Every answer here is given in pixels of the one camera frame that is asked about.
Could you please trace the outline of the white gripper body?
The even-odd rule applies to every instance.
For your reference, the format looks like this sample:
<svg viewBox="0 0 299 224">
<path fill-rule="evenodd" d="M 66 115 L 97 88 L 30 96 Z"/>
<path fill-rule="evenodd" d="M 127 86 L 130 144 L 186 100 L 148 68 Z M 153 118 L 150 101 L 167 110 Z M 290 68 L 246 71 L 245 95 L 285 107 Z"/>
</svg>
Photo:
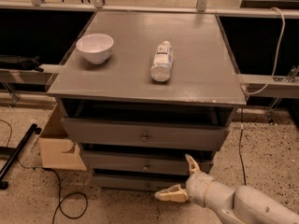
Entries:
<svg viewBox="0 0 299 224">
<path fill-rule="evenodd" d="M 209 185 L 215 180 L 204 172 L 192 174 L 186 181 L 186 191 L 192 203 L 205 207 L 205 196 Z"/>
</svg>

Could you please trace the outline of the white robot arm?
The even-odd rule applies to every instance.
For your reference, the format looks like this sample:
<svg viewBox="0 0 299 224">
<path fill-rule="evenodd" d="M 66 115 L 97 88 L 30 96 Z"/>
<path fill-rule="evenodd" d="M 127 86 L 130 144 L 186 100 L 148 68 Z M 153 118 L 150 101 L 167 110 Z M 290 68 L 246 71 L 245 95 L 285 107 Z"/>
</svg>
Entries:
<svg viewBox="0 0 299 224">
<path fill-rule="evenodd" d="M 190 177 L 180 184 L 162 189 L 155 198 L 163 202 L 192 202 L 213 211 L 222 224 L 299 224 L 299 215 L 250 186 L 233 189 L 200 169 L 185 155 Z"/>
</svg>

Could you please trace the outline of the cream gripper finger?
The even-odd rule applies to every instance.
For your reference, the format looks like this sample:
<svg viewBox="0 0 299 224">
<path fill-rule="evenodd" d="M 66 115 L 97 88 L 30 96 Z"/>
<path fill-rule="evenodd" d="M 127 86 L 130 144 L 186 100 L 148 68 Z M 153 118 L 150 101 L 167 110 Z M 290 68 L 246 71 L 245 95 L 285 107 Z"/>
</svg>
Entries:
<svg viewBox="0 0 299 224">
<path fill-rule="evenodd" d="M 199 164 L 197 163 L 197 161 L 191 155 L 186 154 L 185 159 L 188 163 L 190 175 L 194 175 L 194 174 L 200 172 Z"/>
<path fill-rule="evenodd" d="M 157 191 L 154 196 L 163 202 L 186 203 L 190 199 L 186 189 L 183 189 L 180 184 Z"/>
</svg>

